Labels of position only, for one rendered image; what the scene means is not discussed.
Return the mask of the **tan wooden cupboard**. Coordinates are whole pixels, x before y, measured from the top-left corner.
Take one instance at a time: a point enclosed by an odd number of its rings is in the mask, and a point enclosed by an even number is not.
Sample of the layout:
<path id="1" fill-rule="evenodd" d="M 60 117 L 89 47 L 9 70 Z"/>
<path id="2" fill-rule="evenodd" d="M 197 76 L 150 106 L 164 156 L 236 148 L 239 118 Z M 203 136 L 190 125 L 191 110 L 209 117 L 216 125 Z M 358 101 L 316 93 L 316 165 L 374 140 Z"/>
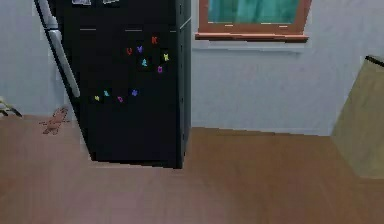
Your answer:
<path id="1" fill-rule="evenodd" d="M 384 179 L 384 58 L 365 57 L 331 139 L 356 175 Z"/>

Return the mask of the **black fridge with magnets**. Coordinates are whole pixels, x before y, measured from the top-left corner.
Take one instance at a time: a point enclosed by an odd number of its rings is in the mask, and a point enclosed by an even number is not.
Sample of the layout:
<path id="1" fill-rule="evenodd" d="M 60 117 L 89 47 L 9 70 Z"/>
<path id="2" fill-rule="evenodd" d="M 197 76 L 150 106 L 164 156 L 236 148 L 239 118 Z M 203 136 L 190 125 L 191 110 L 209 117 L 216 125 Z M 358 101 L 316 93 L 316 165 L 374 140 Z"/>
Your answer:
<path id="1" fill-rule="evenodd" d="M 191 129 L 191 0 L 48 0 L 92 160 L 179 168 Z"/>

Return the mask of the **brown toy on floor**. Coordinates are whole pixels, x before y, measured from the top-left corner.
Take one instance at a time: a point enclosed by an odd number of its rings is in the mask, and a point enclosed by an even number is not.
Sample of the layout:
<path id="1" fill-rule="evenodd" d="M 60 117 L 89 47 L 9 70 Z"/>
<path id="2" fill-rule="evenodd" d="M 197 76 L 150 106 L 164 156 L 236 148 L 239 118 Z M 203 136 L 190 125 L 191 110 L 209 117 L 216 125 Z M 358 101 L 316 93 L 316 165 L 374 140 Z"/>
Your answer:
<path id="1" fill-rule="evenodd" d="M 63 123 L 69 122 L 69 120 L 67 119 L 67 114 L 68 108 L 66 106 L 57 108 L 48 121 L 41 122 L 41 125 L 45 127 L 43 134 L 57 135 L 59 133 L 60 126 Z"/>

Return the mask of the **brown framed window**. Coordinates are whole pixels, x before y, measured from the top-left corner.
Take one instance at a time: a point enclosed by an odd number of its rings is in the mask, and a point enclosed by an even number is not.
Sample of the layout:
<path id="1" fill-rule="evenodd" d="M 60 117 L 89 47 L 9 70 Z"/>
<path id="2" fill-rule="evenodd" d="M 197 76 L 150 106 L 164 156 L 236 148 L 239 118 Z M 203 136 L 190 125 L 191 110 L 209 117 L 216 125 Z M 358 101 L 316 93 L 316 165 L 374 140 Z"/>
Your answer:
<path id="1" fill-rule="evenodd" d="M 196 40 L 305 43 L 312 0 L 199 0 Z"/>

